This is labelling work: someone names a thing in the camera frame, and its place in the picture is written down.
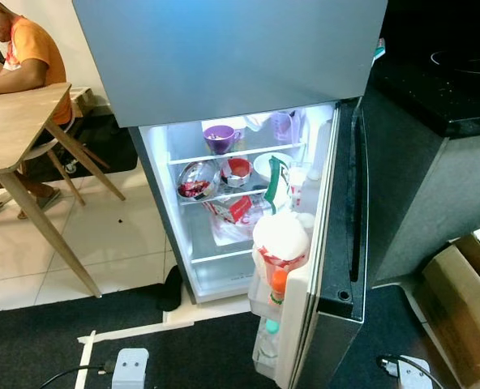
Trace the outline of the large cardboard box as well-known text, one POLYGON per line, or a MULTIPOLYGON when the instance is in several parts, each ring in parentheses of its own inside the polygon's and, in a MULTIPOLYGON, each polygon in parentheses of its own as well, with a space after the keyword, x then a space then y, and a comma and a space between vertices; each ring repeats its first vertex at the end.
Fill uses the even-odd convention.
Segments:
POLYGON ((414 292, 463 389, 480 389, 480 240, 457 238, 422 269, 414 292))

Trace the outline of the grey fridge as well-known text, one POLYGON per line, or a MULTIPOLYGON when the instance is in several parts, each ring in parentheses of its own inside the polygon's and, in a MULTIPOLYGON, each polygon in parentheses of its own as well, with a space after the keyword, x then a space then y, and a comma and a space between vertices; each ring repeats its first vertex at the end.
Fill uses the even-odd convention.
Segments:
POLYGON ((366 91, 386 0, 73 0, 115 118, 128 127, 148 186, 195 303, 246 295, 255 280, 250 241, 218 246, 202 203, 252 195, 269 181, 254 171, 266 152, 299 162, 328 148, 302 111, 366 91), (299 142, 280 145, 269 115, 294 111, 299 142), (203 129, 238 131, 232 151, 213 155, 203 129), (178 175, 195 160, 247 158, 239 189, 178 196, 178 175))

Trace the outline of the man in orange shirt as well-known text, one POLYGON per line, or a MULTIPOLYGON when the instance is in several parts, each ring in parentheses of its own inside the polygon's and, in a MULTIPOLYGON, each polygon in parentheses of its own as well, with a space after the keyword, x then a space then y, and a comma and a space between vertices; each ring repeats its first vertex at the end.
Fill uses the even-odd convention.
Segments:
MULTIPOLYGON (((0 62, 0 94, 28 92, 66 82, 61 52, 51 35, 41 25, 16 14, 1 2, 0 41, 7 43, 4 62, 0 62)), ((73 115, 70 101, 62 101, 54 111, 52 122, 66 132, 73 115)), ((44 210, 61 196, 61 190, 42 182, 29 181, 21 173, 15 173, 44 210)))

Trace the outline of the green and white stock packet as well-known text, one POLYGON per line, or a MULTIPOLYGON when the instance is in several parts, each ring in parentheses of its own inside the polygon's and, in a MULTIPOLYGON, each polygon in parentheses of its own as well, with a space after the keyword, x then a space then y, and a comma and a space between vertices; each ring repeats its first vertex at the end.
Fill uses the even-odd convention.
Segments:
POLYGON ((273 214, 281 214, 291 210, 293 196, 289 185, 289 166, 284 160, 271 156, 268 160, 270 168, 269 185, 264 198, 271 204, 273 214))

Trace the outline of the orange drink bottle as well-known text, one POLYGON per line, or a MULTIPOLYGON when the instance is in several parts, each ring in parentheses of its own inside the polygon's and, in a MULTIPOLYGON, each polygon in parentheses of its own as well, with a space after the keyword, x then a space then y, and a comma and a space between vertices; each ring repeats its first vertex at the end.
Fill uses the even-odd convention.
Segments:
POLYGON ((270 266, 266 270, 266 281, 270 288, 270 300, 281 305, 285 300, 289 269, 287 267, 270 266))

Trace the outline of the purple cup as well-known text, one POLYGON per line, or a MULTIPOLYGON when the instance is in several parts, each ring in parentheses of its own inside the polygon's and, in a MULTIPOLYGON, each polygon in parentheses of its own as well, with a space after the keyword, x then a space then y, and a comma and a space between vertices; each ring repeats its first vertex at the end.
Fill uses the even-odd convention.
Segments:
POLYGON ((204 143, 213 155, 225 155, 232 151, 238 140, 238 131, 232 126, 216 125, 203 129, 204 143))

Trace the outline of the light wooden dining table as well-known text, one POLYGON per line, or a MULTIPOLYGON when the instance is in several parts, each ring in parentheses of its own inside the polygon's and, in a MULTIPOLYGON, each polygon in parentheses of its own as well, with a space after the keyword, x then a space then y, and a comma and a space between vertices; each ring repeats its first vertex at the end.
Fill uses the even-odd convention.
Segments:
POLYGON ((98 178, 118 199, 126 197, 109 178, 100 171, 98 164, 85 151, 84 146, 59 129, 52 122, 52 114, 62 101, 70 100, 70 83, 56 83, 47 88, 0 94, 0 185, 10 194, 46 241, 62 256, 63 262, 84 283, 85 288, 95 297, 102 296, 94 279, 55 229, 54 224, 37 205, 18 177, 16 170, 26 153, 32 148, 38 134, 48 132, 66 146, 75 159, 98 178))

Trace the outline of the white plastic-wrapped red bucket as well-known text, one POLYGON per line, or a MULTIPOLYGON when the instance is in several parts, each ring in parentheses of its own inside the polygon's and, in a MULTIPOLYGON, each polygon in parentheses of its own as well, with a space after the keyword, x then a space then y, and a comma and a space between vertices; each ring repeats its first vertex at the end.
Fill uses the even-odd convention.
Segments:
POLYGON ((311 224, 308 212, 278 212, 262 217, 252 231, 252 259, 268 283, 277 269, 291 271, 308 262, 311 224))

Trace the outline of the white floor tape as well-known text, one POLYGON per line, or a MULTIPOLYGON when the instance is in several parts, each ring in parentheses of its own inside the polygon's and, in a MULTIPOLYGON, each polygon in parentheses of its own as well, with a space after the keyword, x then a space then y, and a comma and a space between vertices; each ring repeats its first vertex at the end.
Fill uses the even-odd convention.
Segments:
POLYGON ((92 330, 88 335, 78 337, 77 340, 82 344, 82 353, 80 357, 80 365, 85 365, 91 362, 92 349, 96 342, 107 340, 124 340, 125 338, 136 337, 140 335, 147 335, 157 332, 165 332, 180 327, 190 327, 195 325, 195 322, 178 322, 178 323, 152 323, 152 325, 140 327, 127 327, 126 329, 117 330, 113 332, 96 332, 92 330))

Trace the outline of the metal bowl with red packets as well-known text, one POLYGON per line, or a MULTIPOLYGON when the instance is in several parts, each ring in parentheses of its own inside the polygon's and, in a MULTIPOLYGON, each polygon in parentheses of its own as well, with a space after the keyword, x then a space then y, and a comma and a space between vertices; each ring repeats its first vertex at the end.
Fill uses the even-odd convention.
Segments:
POLYGON ((178 175, 178 196, 191 201, 204 201, 218 196, 219 165, 216 160, 195 160, 178 175))

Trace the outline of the plastic bag with red box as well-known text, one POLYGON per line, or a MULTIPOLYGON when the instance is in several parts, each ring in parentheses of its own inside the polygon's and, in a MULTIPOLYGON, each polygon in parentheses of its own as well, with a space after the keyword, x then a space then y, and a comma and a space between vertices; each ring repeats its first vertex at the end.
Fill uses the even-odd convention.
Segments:
POLYGON ((252 195, 202 204, 210 212, 212 237, 218 246, 250 241, 256 222, 268 215, 264 200, 252 195))

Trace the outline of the black foam puzzle mat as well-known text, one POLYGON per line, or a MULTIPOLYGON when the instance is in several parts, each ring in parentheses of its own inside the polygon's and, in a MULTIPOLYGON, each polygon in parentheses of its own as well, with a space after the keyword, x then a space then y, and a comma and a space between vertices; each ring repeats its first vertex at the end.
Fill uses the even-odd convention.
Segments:
MULTIPOLYGON (((77 119, 66 132, 95 153, 92 160, 107 175, 130 171, 139 165, 139 155, 129 130, 120 127, 113 114, 77 119)), ((62 179, 62 175, 45 155, 35 160, 26 160, 23 166, 25 177, 33 181, 53 182, 62 179)))

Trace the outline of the translucent purple jug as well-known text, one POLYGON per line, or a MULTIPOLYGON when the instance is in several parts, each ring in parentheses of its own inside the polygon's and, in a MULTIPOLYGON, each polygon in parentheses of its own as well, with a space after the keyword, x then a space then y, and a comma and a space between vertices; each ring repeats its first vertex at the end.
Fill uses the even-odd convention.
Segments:
POLYGON ((280 145, 295 144, 300 141, 300 127, 294 111, 277 111, 269 115, 266 125, 272 130, 273 137, 280 145))

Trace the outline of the black slipper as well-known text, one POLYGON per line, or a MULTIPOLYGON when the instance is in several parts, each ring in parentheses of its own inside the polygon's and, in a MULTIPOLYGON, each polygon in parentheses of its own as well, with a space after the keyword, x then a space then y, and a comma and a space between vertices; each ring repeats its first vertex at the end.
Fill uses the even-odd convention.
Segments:
POLYGON ((160 285, 156 307, 162 312, 170 312, 180 307, 183 297, 183 277, 177 264, 174 264, 160 285))

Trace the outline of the clear bottle with teal cap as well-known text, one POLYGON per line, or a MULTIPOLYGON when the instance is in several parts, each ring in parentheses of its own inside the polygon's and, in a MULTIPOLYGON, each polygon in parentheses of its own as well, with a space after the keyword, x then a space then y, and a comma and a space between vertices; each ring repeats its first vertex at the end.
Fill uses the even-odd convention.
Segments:
POLYGON ((276 377, 276 361, 280 356, 277 336, 279 330, 278 322, 262 318, 258 335, 256 335, 254 352, 252 352, 255 370, 269 378, 276 377))

